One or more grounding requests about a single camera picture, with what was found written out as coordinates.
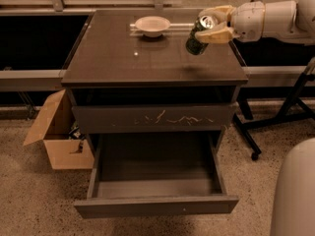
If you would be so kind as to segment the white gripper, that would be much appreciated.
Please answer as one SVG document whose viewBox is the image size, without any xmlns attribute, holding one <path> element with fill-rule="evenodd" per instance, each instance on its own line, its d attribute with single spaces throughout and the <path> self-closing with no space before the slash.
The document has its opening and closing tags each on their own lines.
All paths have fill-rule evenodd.
<svg viewBox="0 0 315 236">
<path fill-rule="evenodd" d="M 253 42 L 261 38 L 264 26 L 265 5 L 258 2 L 245 3 L 235 9 L 231 5 L 204 9 L 199 18 L 207 18 L 212 29 L 197 31 L 195 37 L 202 43 L 224 44 L 233 39 Z"/>
</svg>

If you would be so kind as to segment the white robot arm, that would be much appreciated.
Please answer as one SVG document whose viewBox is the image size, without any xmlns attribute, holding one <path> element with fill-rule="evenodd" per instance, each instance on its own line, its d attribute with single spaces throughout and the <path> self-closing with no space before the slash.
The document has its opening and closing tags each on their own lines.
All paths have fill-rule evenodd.
<svg viewBox="0 0 315 236">
<path fill-rule="evenodd" d="M 237 8 L 208 8 L 215 20 L 194 35 L 203 43 L 271 37 L 288 43 L 314 42 L 315 0 L 250 2 Z M 287 153 L 275 190 L 270 236 L 315 236 L 315 139 Z"/>
</svg>

